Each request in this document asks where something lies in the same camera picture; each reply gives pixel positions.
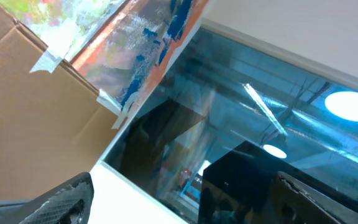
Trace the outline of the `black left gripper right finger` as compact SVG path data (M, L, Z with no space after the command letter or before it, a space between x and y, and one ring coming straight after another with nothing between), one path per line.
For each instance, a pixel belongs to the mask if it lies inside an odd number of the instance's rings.
M284 172L278 172L272 182L272 207L275 223L358 223L357 212Z

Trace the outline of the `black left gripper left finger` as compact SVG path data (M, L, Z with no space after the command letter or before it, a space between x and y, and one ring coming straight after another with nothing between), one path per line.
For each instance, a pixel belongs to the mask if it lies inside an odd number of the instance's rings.
M0 219L0 224L87 224L94 197L90 173L82 172Z

